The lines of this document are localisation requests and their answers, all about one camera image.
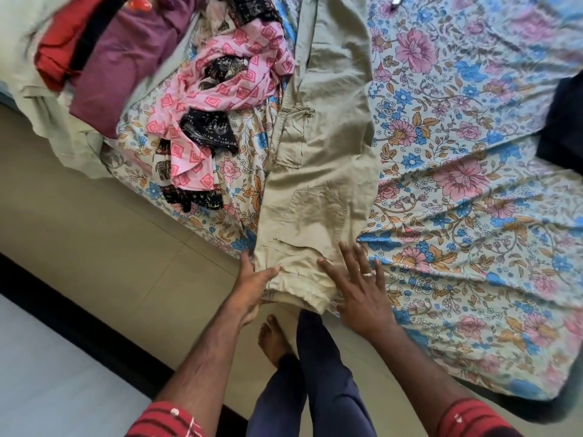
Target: leg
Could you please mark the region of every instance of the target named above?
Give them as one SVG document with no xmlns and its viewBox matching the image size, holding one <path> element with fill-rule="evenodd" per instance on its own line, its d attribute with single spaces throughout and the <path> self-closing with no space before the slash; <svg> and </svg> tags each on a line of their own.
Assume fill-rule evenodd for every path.
<svg viewBox="0 0 583 437">
<path fill-rule="evenodd" d="M 376 432 L 352 373 L 316 313 L 302 310 L 297 349 L 310 401 L 314 437 L 374 437 Z"/>
<path fill-rule="evenodd" d="M 274 316 L 261 327 L 259 346 L 278 370 L 257 399 L 247 437 L 297 437 L 306 397 L 304 375 Z"/>
</svg>

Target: hand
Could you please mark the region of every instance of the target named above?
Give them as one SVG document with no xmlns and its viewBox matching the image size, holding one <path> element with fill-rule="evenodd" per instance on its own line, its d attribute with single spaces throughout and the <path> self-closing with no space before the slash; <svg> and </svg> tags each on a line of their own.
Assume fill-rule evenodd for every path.
<svg viewBox="0 0 583 437">
<path fill-rule="evenodd" d="M 279 266 L 255 272 L 249 253 L 241 253 L 241 265 L 235 285 L 227 298 L 227 306 L 241 315 L 241 325 L 245 326 L 257 316 L 261 295 L 270 279 L 279 273 Z"/>
<path fill-rule="evenodd" d="M 369 342 L 387 329 L 397 325 L 390 300 L 385 293 L 385 272 L 378 259 L 374 261 L 376 276 L 371 273 L 364 249 L 355 244 L 352 249 L 340 242 L 350 280 L 346 273 L 332 266 L 323 257 L 318 264 L 334 281 L 344 296 L 344 307 L 339 307 L 342 323 Z"/>
</svg>

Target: navy blue pants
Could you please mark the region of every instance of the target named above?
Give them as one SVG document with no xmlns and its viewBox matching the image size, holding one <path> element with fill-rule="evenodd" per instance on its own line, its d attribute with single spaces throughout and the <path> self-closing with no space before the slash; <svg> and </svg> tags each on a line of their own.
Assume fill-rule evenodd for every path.
<svg viewBox="0 0 583 437">
<path fill-rule="evenodd" d="M 352 373 L 316 313 L 302 310 L 299 359 L 286 354 L 255 405 L 247 437 L 297 437 L 306 396 L 314 437 L 376 437 Z"/>
</svg>

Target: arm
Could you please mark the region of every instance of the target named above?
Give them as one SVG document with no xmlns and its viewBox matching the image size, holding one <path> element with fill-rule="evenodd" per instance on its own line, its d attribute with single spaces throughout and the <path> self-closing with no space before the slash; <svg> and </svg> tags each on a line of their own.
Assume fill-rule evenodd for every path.
<svg viewBox="0 0 583 437">
<path fill-rule="evenodd" d="M 326 260 L 321 259 L 319 264 L 344 296 L 345 306 L 340 310 L 342 322 L 370 342 L 399 382 L 427 434 L 437 435 L 440 423 L 444 416 L 449 415 L 452 405 L 472 398 L 472 394 L 421 351 L 397 324 L 385 294 L 385 276 L 380 261 L 375 261 L 375 273 L 372 273 L 361 246 L 349 249 L 340 244 L 340 250 L 350 280 Z M 488 406 L 482 405 L 488 411 L 488 418 L 496 418 L 489 423 L 505 424 Z"/>
<path fill-rule="evenodd" d="M 255 273 L 249 256 L 241 255 L 232 292 L 156 397 L 188 412 L 207 437 L 216 433 L 239 332 L 257 315 L 265 285 L 278 272 L 272 268 Z"/>
</svg>

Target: beige cargo pants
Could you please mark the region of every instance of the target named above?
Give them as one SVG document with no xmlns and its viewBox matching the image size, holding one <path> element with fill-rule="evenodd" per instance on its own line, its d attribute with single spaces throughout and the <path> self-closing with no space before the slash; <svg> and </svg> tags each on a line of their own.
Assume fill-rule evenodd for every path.
<svg viewBox="0 0 583 437">
<path fill-rule="evenodd" d="M 336 294 L 316 264 L 342 264 L 338 242 L 366 227 L 377 194 L 367 99 L 373 79 L 367 0 L 302 0 L 295 72 L 270 147 L 257 270 L 281 265 L 264 294 L 323 312 Z"/>
</svg>

